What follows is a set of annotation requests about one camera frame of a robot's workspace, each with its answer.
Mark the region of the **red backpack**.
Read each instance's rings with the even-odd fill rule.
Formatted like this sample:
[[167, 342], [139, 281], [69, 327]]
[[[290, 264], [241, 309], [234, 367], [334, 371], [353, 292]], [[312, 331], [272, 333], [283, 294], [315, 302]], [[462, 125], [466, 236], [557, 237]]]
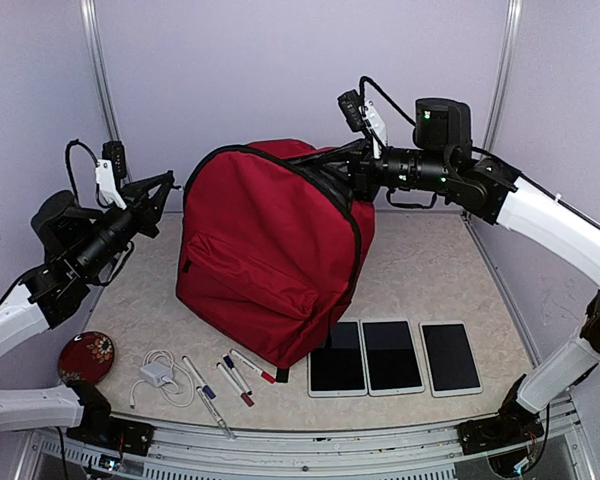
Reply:
[[281, 370], [327, 338], [349, 307], [375, 234], [372, 203], [338, 200], [297, 139], [206, 155], [183, 194], [177, 298]]

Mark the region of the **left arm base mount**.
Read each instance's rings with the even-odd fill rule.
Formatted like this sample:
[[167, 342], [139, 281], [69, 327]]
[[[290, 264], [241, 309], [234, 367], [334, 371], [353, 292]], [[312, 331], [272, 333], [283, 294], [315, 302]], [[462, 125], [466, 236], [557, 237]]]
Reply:
[[117, 417], [110, 418], [98, 431], [83, 427], [66, 430], [70, 439], [87, 445], [143, 457], [148, 454], [154, 432], [155, 428], [151, 424]]

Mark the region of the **clear silver pen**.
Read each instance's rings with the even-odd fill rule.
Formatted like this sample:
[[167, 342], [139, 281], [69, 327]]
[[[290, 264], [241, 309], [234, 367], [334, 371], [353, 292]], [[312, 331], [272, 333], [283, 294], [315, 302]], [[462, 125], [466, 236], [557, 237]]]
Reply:
[[223, 419], [223, 417], [221, 416], [221, 414], [219, 413], [217, 408], [214, 406], [212, 401], [203, 392], [203, 389], [201, 387], [197, 387], [196, 393], [197, 393], [198, 397], [201, 399], [202, 404], [205, 406], [205, 408], [207, 409], [207, 411], [209, 412], [209, 414], [211, 415], [211, 417], [217, 424], [217, 426], [223, 432], [224, 436], [227, 439], [233, 440], [235, 438], [235, 434], [230, 429], [230, 427], [227, 425], [227, 423], [225, 422], [225, 420]]

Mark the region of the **front aluminium rail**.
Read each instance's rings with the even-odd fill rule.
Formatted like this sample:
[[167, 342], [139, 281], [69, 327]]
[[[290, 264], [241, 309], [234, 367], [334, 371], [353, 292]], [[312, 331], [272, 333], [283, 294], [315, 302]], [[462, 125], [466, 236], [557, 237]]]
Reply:
[[236, 429], [155, 420], [146, 454], [59, 436], [26, 437], [14, 479], [491, 479], [522, 444], [467, 454], [454, 421], [331, 432]]

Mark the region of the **right aluminium frame post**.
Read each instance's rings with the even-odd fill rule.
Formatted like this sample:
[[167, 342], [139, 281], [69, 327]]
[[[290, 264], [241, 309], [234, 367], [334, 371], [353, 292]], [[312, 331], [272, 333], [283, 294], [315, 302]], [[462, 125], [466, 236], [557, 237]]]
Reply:
[[494, 153], [503, 117], [511, 71], [521, 24], [523, 0], [509, 0], [500, 47], [492, 99], [487, 116], [482, 148]]

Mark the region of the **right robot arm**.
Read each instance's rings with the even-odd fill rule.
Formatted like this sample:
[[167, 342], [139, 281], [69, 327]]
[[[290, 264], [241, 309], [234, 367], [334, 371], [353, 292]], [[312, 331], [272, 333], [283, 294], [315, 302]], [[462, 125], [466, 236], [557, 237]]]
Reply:
[[412, 149], [390, 146], [375, 107], [355, 92], [341, 95], [338, 104], [350, 129], [363, 138], [313, 154], [306, 164], [327, 171], [358, 199], [372, 200], [382, 187], [432, 192], [545, 247], [596, 285], [580, 332], [518, 379], [495, 415], [457, 427], [466, 454], [547, 433], [540, 414], [600, 364], [600, 224], [498, 156], [483, 151], [481, 159], [473, 159], [479, 149], [472, 143], [470, 108], [463, 102], [416, 100]]

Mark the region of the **red floral lacquer dish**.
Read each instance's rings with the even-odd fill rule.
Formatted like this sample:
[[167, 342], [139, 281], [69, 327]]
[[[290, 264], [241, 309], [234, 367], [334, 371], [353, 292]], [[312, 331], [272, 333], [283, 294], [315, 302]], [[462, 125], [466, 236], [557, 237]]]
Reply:
[[111, 371], [115, 360], [112, 339], [97, 331], [76, 335], [63, 348], [57, 371], [63, 383], [85, 381], [100, 383]]

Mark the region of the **red cap marker long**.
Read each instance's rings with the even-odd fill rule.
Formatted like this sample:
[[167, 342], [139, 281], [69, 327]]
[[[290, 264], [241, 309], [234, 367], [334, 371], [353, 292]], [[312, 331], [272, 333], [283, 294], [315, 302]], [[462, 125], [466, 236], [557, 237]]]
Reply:
[[256, 363], [254, 363], [252, 360], [250, 360], [249, 358], [247, 358], [245, 355], [243, 355], [239, 351], [237, 351], [235, 349], [231, 349], [230, 350], [230, 354], [233, 355], [233, 356], [235, 356], [245, 366], [247, 366], [248, 368], [250, 368], [251, 370], [253, 370], [254, 372], [256, 372], [261, 378], [263, 378], [264, 380], [266, 380], [268, 383], [270, 383], [270, 384], [275, 384], [276, 383], [276, 379], [275, 379], [274, 376], [272, 376], [271, 374], [269, 374], [267, 371], [265, 371], [264, 369], [262, 369], [259, 365], [257, 365]]

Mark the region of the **aluminium frame post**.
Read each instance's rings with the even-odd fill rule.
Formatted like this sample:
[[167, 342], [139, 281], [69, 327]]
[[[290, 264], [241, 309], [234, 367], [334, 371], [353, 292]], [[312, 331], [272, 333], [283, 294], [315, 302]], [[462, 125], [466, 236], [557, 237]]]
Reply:
[[[122, 142], [119, 125], [116, 118], [113, 97], [108, 82], [104, 48], [99, 30], [96, 2], [93, 0], [81, 0], [79, 2], [79, 6], [87, 43], [87, 50], [95, 80], [97, 98], [107, 133], [107, 142], [111, 140]], [[130, 181], [131, 177], [127, 167], [127, 177], [122, 181], [121, 187], [123, 199], [124, 195], [122, 188]]]
[[492, 99], [487, 116], [482, 148], [494, 153], [503, 117], [511, 71], [521, 24], [523, 0], [509, 0], [500, 47]]

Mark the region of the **blue cap white marker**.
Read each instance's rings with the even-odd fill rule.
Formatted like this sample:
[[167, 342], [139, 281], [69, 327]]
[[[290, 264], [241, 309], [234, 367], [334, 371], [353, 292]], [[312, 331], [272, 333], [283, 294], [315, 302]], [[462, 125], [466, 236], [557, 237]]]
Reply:
[[188, 369], [188, 371], [191, 373], [191, 375], [193, 376], [193, 378], [195, 379], [195, 381], [197, 382], [197, 384], [201, 387], [201, 389], [202, 389], [203, 393], [206, 395], [206, 397], [209, 400], [215, 399], [216, 398], [216, 394], [211, 389], [211, 387], [206, 382], [206, 380], [203, 378], [203, 376], [198, 371], [198, 369], [191, 362], [191, 360], [189, 359], [189, 357], [186, 356], [186, 355], [183, 355], [182, 356], [182, 362], [184, 363], [184, 365]]

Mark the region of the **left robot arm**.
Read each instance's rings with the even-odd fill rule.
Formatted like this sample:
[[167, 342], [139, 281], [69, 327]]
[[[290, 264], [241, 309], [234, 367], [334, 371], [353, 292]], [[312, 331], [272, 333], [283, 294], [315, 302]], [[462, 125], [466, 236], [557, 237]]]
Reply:
[[[113, 194], [105, 211], [80, 207], [69, 190], [48, 198], [31, 221], [45, 261], [24, 272], [0, 298], [0, 358], [76, 314], [91, 287], [104, 284], [100, 273], [133, 249], [136, 235], [156, 237], [174, 187], [171, 171], [131, 182]], [[120, 434], [119, 421], [110, 414], [110, 403], [86, 381], [0, 390], [0, 433], [66, 427], [107, 445]]]

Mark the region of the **white tablet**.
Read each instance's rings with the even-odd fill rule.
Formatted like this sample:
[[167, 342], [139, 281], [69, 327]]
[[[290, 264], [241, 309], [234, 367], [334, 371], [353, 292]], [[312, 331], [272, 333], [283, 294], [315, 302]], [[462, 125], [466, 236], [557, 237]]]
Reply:
[[361, 322], [369, 394], [374, 397], [422, 393], [411, 328], [406, 320]]
[[341, 320], [308, 356], [308, 395], [335, 398], [367, 393], [359, 322]]
[[434, 398], [475, 395], [483, 391], [464, 322], [421, 322], [419, 331]]

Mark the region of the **dark blue cap marker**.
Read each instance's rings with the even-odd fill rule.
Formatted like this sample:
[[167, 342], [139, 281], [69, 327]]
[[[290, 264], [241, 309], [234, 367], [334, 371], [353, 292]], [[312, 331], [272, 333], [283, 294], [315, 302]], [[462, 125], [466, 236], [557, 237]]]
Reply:
[[234, 377], [234, 379], [237, 381], [238, 385], [241, 387], [241, 389], [249, 396], [252, 395], [252, 389], [250, 388], [250, 386], [248, 385], [248, 383], [246, 382], [246, 380], [244, 379], [244, 377], [241, 375], [241, 373], [239, 372], [239, 370], [237, 369], [237, 367], [235, 366], [233, 360], [231, 359], [229, 354], [225, 354], [223, 356], [223, 362], [225, 363], [226, 367], [229, 369], [230, 373], [232, 374], [232, 376]]

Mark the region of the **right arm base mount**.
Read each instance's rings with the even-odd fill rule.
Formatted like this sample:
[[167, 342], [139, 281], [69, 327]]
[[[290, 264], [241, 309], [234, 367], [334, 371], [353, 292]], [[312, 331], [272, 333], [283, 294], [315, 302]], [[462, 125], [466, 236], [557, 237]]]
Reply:
[[472, 455], [542, 437], [544, 428], [539, 420], [521, 426], [516, 420], [489, 417], [463, 422], [457, 432], [463, 454]]

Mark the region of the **red cap marker short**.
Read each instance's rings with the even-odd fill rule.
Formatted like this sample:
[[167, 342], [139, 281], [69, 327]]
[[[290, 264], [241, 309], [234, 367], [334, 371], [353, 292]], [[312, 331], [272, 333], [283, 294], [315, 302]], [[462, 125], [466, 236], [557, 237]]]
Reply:
[[236, 394], [241, 398], [241, 400], [248, 406], [253, 407], [254, 402], [248, 393], [238, 384], [238, 382], [234, 379], [232, 374], [226, 368], [226, 366], [220, 362], [216, 364], [216, 369], [223, 375], [232, 389], [236, 392]]

